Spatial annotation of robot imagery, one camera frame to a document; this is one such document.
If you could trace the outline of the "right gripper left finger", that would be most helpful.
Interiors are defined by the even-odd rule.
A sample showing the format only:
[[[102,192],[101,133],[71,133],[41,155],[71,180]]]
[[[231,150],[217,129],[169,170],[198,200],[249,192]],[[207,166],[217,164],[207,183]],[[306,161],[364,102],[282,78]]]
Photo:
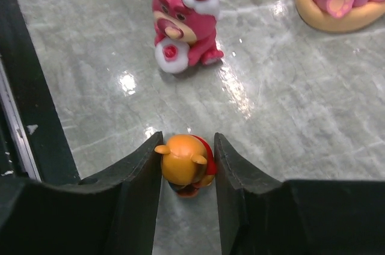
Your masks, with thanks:
[[[1,179],[2,254],[151,254],[162,144],[136,151],[76,185]]]

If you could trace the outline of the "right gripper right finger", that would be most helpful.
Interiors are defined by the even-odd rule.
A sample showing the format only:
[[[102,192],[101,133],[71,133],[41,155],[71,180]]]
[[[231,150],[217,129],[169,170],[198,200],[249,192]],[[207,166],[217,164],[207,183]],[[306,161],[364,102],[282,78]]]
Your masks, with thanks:
[[[214,136],[223,254],[383,254],[384,182],[280,182]]]

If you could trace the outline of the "small orange bear toy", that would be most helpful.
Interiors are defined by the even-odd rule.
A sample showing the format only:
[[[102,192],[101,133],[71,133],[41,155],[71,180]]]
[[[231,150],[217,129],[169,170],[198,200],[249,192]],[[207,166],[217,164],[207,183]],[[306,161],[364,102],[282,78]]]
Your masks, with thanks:
[[[200,188],[212,183],[217,173],[213,151],[199,136],[174,135],[166,144],[156,146],[155,152],[162,156],[162,176],[179,197],[197,195]]]

